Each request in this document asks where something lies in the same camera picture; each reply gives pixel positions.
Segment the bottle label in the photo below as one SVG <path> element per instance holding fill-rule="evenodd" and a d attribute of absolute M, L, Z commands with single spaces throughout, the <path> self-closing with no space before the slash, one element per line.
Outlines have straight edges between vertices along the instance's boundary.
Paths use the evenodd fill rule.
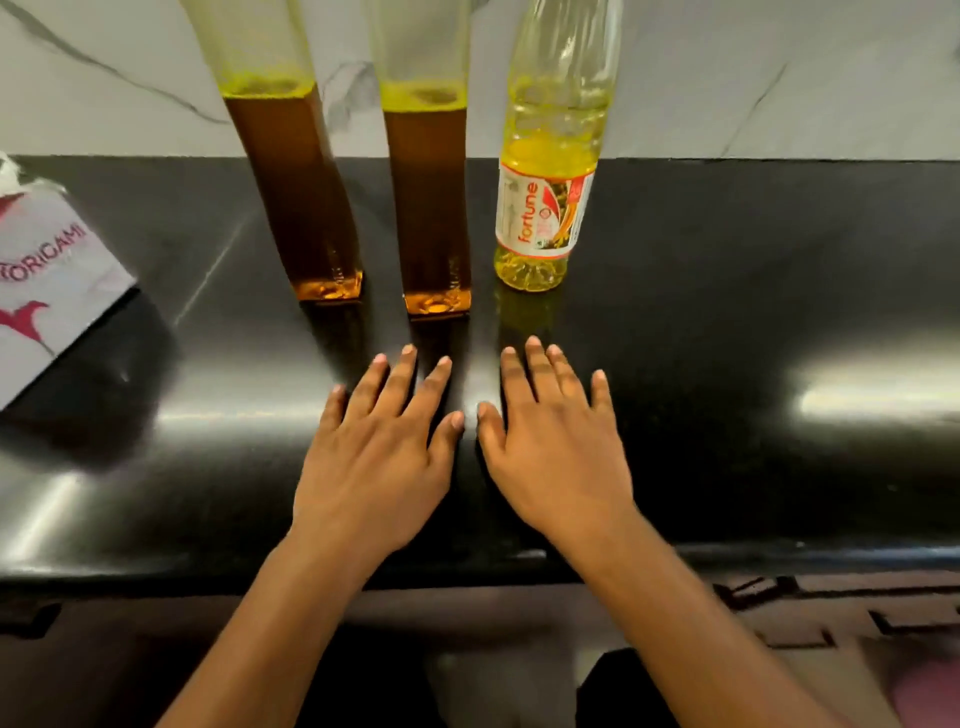
<path fill-rule="evenodd" d="M 593 172 L 570 180 L 521 175 L 500 164 L 496 239 L 527 257 L 566 257 L 580 234 Z"/>

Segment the brown liquid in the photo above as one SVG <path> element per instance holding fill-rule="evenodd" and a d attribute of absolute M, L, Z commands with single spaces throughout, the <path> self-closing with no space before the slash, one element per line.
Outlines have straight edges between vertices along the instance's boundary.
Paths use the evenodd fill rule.
<path fill-rule="evenodd" d="M 467 110 L 384 111 L 407 312 L 470 308 Z"/>
<path fill-rule="evenodd" d="M 360 295 L 363 272 L 347 191 L 326 138 L 320 94 L 225 97 L 280 260 L 301 301 Z"/>

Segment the marble wall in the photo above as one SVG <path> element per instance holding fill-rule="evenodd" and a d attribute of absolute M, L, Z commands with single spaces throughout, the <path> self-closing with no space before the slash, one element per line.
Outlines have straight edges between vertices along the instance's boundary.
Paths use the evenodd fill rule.
<path fill-rule="evenodd" d="M 607 157 L 960 158 L 957 0 L 626 0 Z M 335 151 L 386 137 L 359 0 L 301 0 Z M 473 0 L 468 152 L 499 153 L 526 0 Z M 0 149 L 241 154 L 176 0 L 0 0 Z"/>

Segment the hand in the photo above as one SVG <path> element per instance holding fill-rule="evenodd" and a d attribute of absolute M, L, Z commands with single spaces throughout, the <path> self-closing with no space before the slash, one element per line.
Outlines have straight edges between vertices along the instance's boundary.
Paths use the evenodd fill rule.
<path fill-rule="evenodd" d="M 404 409 L 416 362 L 408 344 L 381 392 L 388 366 L 378 354 L 349 404 L 345 388 L 333 388 L 294 498 L 291 536 L 337 538 L 371 572 L 417 535 L 446 494 L 464 429 L 463 413 L 451 412 L 427 444 L 452 363 L 442 358 Z"/>
<path fill-rule="evenodd" d="M 490 475 L 514 510 L 569 558 L 584 539 L 636 514 L 630 469 L 603 372 L 593 373 L 591 406 L 560 347 L 544 353 L 531 336 L 526 350 L 533 389 L 516 351 L 503 350 L 510 428 L 496 407 L 482 402 L 477 436 Z"/>

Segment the pink bird logo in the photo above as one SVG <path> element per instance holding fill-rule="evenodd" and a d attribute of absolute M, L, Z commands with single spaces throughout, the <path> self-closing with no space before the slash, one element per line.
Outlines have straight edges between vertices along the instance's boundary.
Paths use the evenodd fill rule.
<path fill-rule="evenodd" d="M 41 303 L 40 301 L 30 301 L 29 303 L 21 305 L 13 313 L 0 308 L 0 326 L 12 328 L 28 339 L 33 339 L 43 347 L 51 357 L 56 357 L 57 353 L 44 343 L 40 332 L 37 331 L 34 326 L 34 314 L 41 308 L 49 307 L 49 305 Z"/>

